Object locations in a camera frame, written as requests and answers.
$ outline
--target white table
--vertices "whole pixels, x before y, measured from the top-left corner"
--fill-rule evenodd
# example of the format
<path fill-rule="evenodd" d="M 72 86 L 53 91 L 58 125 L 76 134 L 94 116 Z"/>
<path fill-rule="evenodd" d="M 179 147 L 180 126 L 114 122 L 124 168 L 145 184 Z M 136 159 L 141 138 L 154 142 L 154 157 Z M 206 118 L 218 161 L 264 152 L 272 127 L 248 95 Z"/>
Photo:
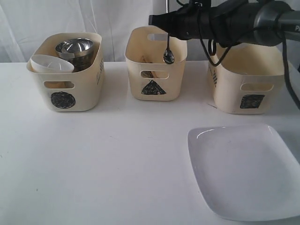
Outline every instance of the white table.
<path fill-rule="evenodd" d="M 300 113 L 286 89 L 266 115 L 229 115 L 205 103 L 207 62 L 187 63 L 172 102 L 134 99 L 126 64 L 106 63 L 99 105 L 58 113 L 46 108 L 25 65 L 0 64 L 1 225 L 300 224 L 215 216 L 187 147 L 196 127 L 267 123 L 299 160 Z"/>

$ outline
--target metal spoon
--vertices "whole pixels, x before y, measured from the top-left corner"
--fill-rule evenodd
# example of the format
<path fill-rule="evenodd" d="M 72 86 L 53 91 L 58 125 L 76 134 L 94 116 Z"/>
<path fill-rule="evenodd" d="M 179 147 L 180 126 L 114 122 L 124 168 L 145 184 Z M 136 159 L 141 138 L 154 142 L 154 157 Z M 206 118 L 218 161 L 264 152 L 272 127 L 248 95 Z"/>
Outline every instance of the metal spoon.
<path fill-rule="evenodd" d="M 167 0 L 167 13 L 170 12 L 170 0 Z M 175 62 L 175 57 L 173 55 L 173 52 L 170 49 L 170 35 L 168 34 L 168 40 L 167 40 L 167 49 L 164 53 L 164 62 L 166 64 L 173 64 Z"/>

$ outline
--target white plate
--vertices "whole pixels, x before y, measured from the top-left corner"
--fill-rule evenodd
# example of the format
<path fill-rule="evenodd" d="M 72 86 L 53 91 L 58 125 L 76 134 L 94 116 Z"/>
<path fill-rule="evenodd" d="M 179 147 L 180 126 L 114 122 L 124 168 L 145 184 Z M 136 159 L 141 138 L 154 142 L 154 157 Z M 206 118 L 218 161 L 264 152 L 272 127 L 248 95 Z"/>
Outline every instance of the white plate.
<path fill-rule="evenodd" d="M 300 165 L 272 127 L 194 129 L 188 148 L 202 196 L 218 216 L 268 221 L 300 215 Z"/>

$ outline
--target white backdrop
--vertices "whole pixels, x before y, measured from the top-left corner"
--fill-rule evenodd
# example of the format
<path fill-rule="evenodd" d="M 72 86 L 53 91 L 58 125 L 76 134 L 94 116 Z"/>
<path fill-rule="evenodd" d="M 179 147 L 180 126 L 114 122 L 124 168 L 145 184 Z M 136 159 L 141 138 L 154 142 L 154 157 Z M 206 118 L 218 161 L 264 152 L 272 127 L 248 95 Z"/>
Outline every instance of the white backdrop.
<path fill-rule="evenodd" d="M 213 6 L 225 0 L 212 0 Z M 171 9 L 179 5 L 170 0 Z M 299 0 L 286 0 L 300 10 Z M 25 62 L 50 35 L 96 32 L 105 61 L 123 61 L 130 32 L 165 12 L 165 0 L 0 0 L 0 62 Z M 300 64 L 300 43 L 289 42 L 289 60 Z M 188 60 L 204 60 L 199 40 L 188 42 Z"/>

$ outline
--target white bowl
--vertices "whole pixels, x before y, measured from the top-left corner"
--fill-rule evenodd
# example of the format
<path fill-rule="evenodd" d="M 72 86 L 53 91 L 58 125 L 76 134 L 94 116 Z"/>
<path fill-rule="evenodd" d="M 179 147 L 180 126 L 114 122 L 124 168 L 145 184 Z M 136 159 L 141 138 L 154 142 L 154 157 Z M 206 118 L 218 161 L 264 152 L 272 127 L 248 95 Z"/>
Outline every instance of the white bowl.
<path fill-rule="evenodd" d="M 32 69 L 39 74 L 72 73 L 72 63 L 50 55 L 33 55 L 30 59 Z"/>

